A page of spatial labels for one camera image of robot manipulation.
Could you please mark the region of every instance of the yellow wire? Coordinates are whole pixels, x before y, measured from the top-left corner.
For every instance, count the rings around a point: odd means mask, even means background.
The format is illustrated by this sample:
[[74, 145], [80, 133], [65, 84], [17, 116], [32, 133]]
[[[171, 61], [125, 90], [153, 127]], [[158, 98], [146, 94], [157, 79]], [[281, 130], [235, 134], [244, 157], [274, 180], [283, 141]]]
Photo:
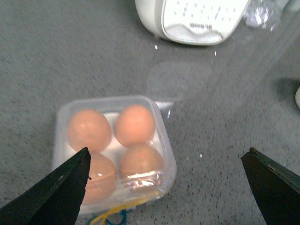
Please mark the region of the yellow wire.
[[136, 205], [140, 205], [140, 204], [143, 204], [145, 203], [149, 198], [143, 198], [143, 199], [140, 199], [140, 200], [137, 200], [137, 201], [134, 201], [134, 202], [131, 202], [131, 203], [128, 203], [128, 204], [125, 204], [125, 205], [122, 205], [122, 206], [118, 206], [116, 208], [113, 208], [111, 210], [109, 210], [108, 212], [100, 215], [100, 216], [97, 216], [96, 218], [92, 219], [92, 221], [90, 222], [90, 225], [94, 225], [97, 221], [99, 220], [102, 220], [100, 225], [104, 225], [105, 224], [105, 221], [106, 219], [112, 215], [112, 214], [115, 214], [121, 210], [125, 210], [125, 209], [128, 209], [128, 208], [131, 208], [131, 207], [134, 207]]

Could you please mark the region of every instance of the white plastic object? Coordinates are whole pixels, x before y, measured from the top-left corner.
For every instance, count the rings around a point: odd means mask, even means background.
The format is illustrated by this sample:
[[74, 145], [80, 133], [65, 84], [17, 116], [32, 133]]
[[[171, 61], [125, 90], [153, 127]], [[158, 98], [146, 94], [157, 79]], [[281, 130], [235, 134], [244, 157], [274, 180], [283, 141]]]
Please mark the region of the white plastic object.
[[135, 0], [143, 25], [155, 35], [190, 45], [226, 40], [250, 0]]
[[300, 87], [298, 88], [298, 90], [296, 92], [295, 100], [296, 100], [298, 107], [300, 108]]
[[[112, 128], [112, 140], [101, 154], [107, 156], [114, 163], [119, 172], [120, 160], [127, 148], [117, 141], [113, 129], [119, 113], [127, 106], [136, 104], [143, 105], [149, 109], [154, 117], [156, 131], [150, 145], [162, 156], [165, 163], [164, 169], [162, 171], [152, 171], [147, 174], [137, 174], [136, 180], [135, 178], [122, 179], [120, 174], [118, 174], [119, 178], [114, 193], [100, 203], [81, 205], [80, 214], [109, 210], [138, 201], [139, 199], [146, 198], [152, 201], [163, 197], [173, 185], [177, 166], [160, 110], [155, 102], [143, 96], [84, 99], [64, 105], [57, 114], [52, 169], [54, 170], [76, 153], [69, 145], [67, 139], [69, 120], [76, 112], [92, 108], [103, 113], [110, 123]], [[151, 193], [143, 191], [136, 192], [135, 190], [142, 186], [141, 184], [143, 182], [151, 184], [154, 187], [154, 191], [151, 191]]]

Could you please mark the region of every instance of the clear plastic container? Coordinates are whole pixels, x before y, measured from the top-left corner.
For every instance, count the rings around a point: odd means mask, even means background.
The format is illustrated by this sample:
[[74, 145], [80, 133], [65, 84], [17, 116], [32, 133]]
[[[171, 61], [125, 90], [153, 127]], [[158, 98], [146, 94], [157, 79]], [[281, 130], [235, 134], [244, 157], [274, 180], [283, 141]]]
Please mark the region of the clear plastic container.
[[[127, 148], [122, 146], [114, 136], [114, 125], [119, 113], [130, 105], [143, 105], [151, 111], [156, 129], [153, 140], [149, 144], [159, 152], [165, 164], [161, 171], [121, 178], [120, 161]], [[57, 168], [76, 153], [68, 143], [68, 123], [76, 112], [83, 109], [95, 109], [107, 118], [112, 130], [112, 139], [101, 154], [113, 162], [118, 178], [115, 191], [107, 199], [96, 204], [81, 205], [80, 214], [101, 212], [128, 204], [132, 205], [134, 202], [139, 204], [138, 202], [145, 202], [145, 199], [151, 201], [164, 196], [175, 180], [176, 162], [160, 110], [154, 101], [143, 96], [84, 99], [63, 106], [57, 114], [52, 169]]]

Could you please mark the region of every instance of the blue wire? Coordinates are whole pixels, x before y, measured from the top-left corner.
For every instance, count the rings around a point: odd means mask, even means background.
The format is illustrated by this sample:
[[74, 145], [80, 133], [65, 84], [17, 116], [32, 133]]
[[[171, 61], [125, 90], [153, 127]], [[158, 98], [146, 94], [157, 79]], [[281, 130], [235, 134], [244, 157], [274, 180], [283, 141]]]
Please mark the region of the blue wire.
[[[127, 213], [128, 213], [126, 210], [122, 210], [121, 212], [120, 212], [120, 214], [121, 214], [121, 216], [122, 216], [122, 221], [119, 223], [119, 224], [113, 224], [111, 221], [109, 221], [108, 219], [106, 219], [106, 222], [105, 223], [107, 223], [108, 225], [126, 225], [127, 224]], [[91, 223], [91, 221], [94, 219], [94, 218], [92, 218], [92, 219], [90, 219], [87, 223], [86, 223], [86, 225], [90, 225], [90, 223]]]

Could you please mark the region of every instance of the white device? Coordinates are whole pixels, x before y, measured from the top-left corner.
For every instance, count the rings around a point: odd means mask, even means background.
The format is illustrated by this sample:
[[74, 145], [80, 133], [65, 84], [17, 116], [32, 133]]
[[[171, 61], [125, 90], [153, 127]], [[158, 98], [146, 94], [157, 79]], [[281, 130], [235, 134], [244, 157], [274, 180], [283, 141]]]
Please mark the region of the white device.
[[226, 40], [250, 0], [135, 0], [143, 25], [155, 35], [190, 45]]

